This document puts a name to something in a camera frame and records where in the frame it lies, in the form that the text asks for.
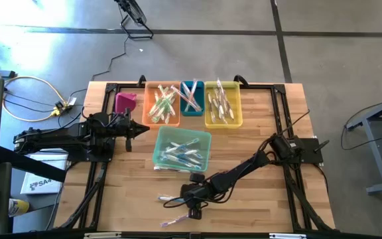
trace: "wooden table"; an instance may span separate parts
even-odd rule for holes
[[[107,82],[90,82],[86,94],[85,114],[101,111]],[[285,84],[292,121],[307,111],[302,84]],[[133,119],[141,123],[143,89],[124,89],[137,94]],[[204,117],[181,116],[180,126],[212,134],[209,167],[206,176],[232,169],[254,154],[262,140],[275,128],[271,95],[268,90],[241,90],[243,125],[238,129],[206,129]],[[118,137],[113,161],[109,164],[99,216],[98,230],[110,231],[185,231],[185,232],[292,232],[290,211],[282,167],[268,165],[239,180],[231,199],[203,210],[203,219],[187,219],[161,228],[160,223],[186,214],[186,206],[163,208],[159,195],[178,196],[182,184],[189,183],[188,173],[154,171],[152,155],[157,138],[152,129],[132,141],[132,152],[125,151],[125,140]],[[294,126],[294,134],[312,137],[309,116]],[[84,197],[89,163],[78,163],[68,171],[55,226],[61,225]],[[313,165],[302,165],[308,201],[324,222],[334,227],[334,220],[322,174]],[[94,202],[90,203],[88,221]],[[296,207],[303,224],[298,200]]]

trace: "concrete floor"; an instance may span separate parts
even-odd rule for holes
[[[154,29],[275,30],[269,0],[137,1]],[[111,0],[1,2],[0,15],[6,17],[0,17],[0,69],[47,79],[66,98],[85,88],[92,74],[104,71],[109,59],[123,52],[122,34],[26,33],[24,28],[1,26],[118,29],[120,16]],[[277,4],[284,31],[382,32],[381,0],[277,0]],[[359,109],[382,101],[382,38],[285,37],[285,48],[292,81],[304,84],[314,132],[331,141],[323,149],[324,170],[337,228],[382,235],[382,193],[365,193],[366,187],[381,181],[372,153],[368,147],[340,148],[344,122]],[[152,41],[130,40],[127,55],[113,62],[112,72],[95,80],[137,80],[141,74],[148,80],[231,80],[240,74],[250,82],[285,81],[277,37],[251,35],[156,35]],[[14,82],[9,88],[43,102],[57,100],[47,86],[33,81]],[[10,109],[24,117],[42,117],[15,106]],[[12,149],[12,136],[29,125],[3,112],[0,145]],[[52,128],[57,122],[50,119],[32,126]],[[362,131],[349,135],[349,145],[362,141]],[[15,171],[13,183],[20,183],[23,175]],[[15,231],[42,230],[50,209],[17,217]]]

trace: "transparent bin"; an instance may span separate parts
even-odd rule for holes
[[[188,89],[192,89],[193,81],[183,81],[185,85],[188,87]],[[184,86],[180,85],[180,91],[185,95]],[[180,113],[183,116],[202,116],[204,114],[204,82],[203,81],[197,81],[196,90],[194,92],[194,99],[196,99],[197,104],[202,108],[201,112],[197,112],[193,107],[189,107],[188,111],[185,111],[187,102],[184,99],[180,99]]]
[[[145,91],[144,91],[144,109],[143,109],[143,124],[146,126],[149,126],[151,128],[158,128],[162,125],[168,125],[172,127],[178,127],[180,122],[180,96],[178,94],[175,94],[175,101],[172,104],[172,107],[175,111],[175,116],[171,116],[169,119],[169,123],[164,123],[164,120],[159,120],[157,123],[153,123],[151,121],[151,117],[149,117],[149,112],[151,108],[156,103],[155,94],[154,92],[157,91],[157,94],[161,96],[161,92],[159,90],[159,85],[161,85],[163,88],[169,87],[173,85],[177,89],[180,88],[180,82],[179,81],[170,81],[170,82],[145,82]]]
[[[241,111],[241,95],[239,93],[239,83],[238,82],[221,82],[222,88],[226,91],[226,96],[229,103],[231,104],[231,109],[234,114],[234,120],[230,117],[226,117],[228,124],[223,123],[219,119],[218,109],[215,106],[212,106],[213,112],[216,116],[215,123],[212,122],[212,117],[209,110],[209,99],[207,97],[210,93],[211,97],[215,97],[214,89],[218,86],[217,82],[206,82],[204,88],[206,90],[205,102],[206,102],[206,111],[204,114],[204,121],[206,127],[210,129],[236,129],[243,124],[243,112]]]
[[[185,149],[181,148],[166,152],[168,147],[174,148],[176,147],[175,145],[184,145],[196,139],[198,139],[198,142],[185,146]],[[156,166],[169,169],[204,172],[208,168],[211,142],[212,135],[207,132],[162,126],[157,136],[156,147],[153,153],[153,163]],[[198,150],[197,154],[200,156],[189,154],[183,157],[183,155],[180,155],[191,150]],[[172,160],[170,155],[181,159],[181,162]]]

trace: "yellow cable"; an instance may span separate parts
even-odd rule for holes
[[[34,76],[18,76],[18,77],[14,77],[12,79],[8,79],[5,81],[5,86],[8,86],[11,82],[13,82],[14,80],[18,80],[18,79],[24,79],[24,78],[28,78],[28,79],[34,79],[34,80],[39,80],[41,82],[44,82],[45,84],[49,85],[57,94],[57,96],[62,100],[63,104],[65,106],[67,106],[67,102],[63,99],[63,97],[60,95],[60,93],[58,93],[58,91],[56,90],[56,88],[54,88],[49,82],[47,82],[46,80],[43,80],[41,78],[37,78],[37,77],[34,77]],[[23,118],[20,118],[20,117],[17,117],[15,115],[13,115],[8,109],[7,107],[5,107],[5,96],[3,96],[3,109],[10,115],[12,116],[13,118],[15,119],[18,119],[18,120],[22,120],[22,121],[26,121],[26,122],[38,122],[38,121],[44,121],[44,120],[47,120],[49,118],[51,118],[52,116],[55,116],[55,111],[54,110],[53,112],[51,112],[51,114],[45,118],[42,118],[42,119],[23,119]]]
[[[10,84],[10,82],[14,81],[14,80],[18,80],[18,79],[24,79],[24,78],[29,78],[29,79],[34,79],[34,80],[39,80],[41,82],[44,82],[45,84],[49,85],[57,94],[57,96],[63,101],[63,104],[65,106],[67,106],[67,102],[63,99],[63,97],[60,95],[60,93],[58,93],[58,91],[56,90],[56,88],[54,88],[49,82],[47,82],[46,80],[43,80],[43,79],[40,79],[40,78],[37,78],[37,77],[34,77],[34,76],[18,76],[18,77],[14,77],[12,79],[8,79],[5,81],[4,85],[5,86],[8,86],[8,84]],[[10,115],[10,116],[13,116],[14,118],[18,119],[18,120],[23,120],[23,121],[26,121],[26,122],[38,122],[38,121],[44,121],[44,120],[47,120],[49,118],[51,118],[52,116],[57,116],[60,114],[60,111],[58,110],[54,110],[53,112],[51,112],[51,114],[45,118],[42,118],[42,119],[23,119],[23,118],[20,118],[20,117],[17,117],[15,115],[13,115],[6,107],[5,107],[5,96],[3,96],[3,109]]]

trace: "yellow bin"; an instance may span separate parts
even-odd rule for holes
[[[215,106],[212,105],[213,112],[216,116],[215,123],[212,122],[212,117],[209,110],[209,99],[207,94],[210,93],[211,97],[215,97],[214,89],[217,87],[217,82],[206,82],[204,84],[204,89],[206,90],[206,110],[204,113],[204,121],[206,127],[209,129],[236,129],[243,124],[243,112],[241,111],[241,95],[239,93],[239,83],[238,82],[221,82],[222,88],[226,91],[226,96],[231,104],[231,109],[234,115],[234,120],[230,117],[226,118],[228,124],[222,122],[218,115],[219,111]]]

